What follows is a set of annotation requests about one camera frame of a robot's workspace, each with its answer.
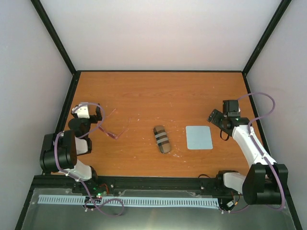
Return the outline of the pink transparent sunglasses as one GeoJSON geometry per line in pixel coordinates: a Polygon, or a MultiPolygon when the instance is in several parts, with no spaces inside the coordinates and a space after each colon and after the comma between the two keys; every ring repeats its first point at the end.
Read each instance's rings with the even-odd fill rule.
{"type": "Polygon", "coordinates": [[[115,108],[105,118],[103,124],[98,128],[107,137],[118,140],[129,130],[130,118],[122,118],[115,108]]]}

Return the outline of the light blue cleaning cloth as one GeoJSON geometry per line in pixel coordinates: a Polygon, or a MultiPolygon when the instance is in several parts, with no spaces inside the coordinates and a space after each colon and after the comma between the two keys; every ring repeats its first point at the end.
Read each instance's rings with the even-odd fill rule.
{"type": "Polygon", "coordinates": [[[189,150],[212,150],[213,142],[209,126],[186,126],[189,150]]]}

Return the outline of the plaid brown glasses case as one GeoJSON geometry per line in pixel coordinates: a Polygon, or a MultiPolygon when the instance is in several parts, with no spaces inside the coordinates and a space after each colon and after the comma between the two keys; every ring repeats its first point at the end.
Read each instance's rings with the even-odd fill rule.
{"type": "Polygon", "coordinates": [[[171,151],[171,144],[164,126],[155,126],[153,128],[153,133],[159,151],[162,154],[169,153],[171,151]]]}

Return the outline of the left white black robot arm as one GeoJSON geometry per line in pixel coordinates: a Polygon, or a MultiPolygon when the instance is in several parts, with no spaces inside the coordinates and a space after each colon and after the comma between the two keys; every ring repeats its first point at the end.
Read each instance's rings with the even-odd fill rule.
{"type": "Polygon", "coordinates": [[[94,193],[100,187],[98,175],[78,156],[92,152],[89,134],[101,127],[105,112],[98,103],[80,103],[72,109],[71,115],[68,130],[44,136],[40,166],[45,173],[61,173],[77,182],[83,181],[84,189],[94,193]]]}

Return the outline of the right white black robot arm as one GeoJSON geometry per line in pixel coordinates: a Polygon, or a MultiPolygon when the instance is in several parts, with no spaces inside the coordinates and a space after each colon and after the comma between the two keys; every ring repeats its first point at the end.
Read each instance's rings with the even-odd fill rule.
{"type": "Polygon", "coordinates": [[[224,187],[242,194],[248,205],[273,205],[275,209],[282,209],[288,169],[284,164],[278,164],[262,146],[250,120],[241,116],[238,100],[224,100],[223,110],[214,109],[208,122],[239,145],[249,166],[246,176],[224,170],[217,174],[218,180],[224,187]]]}

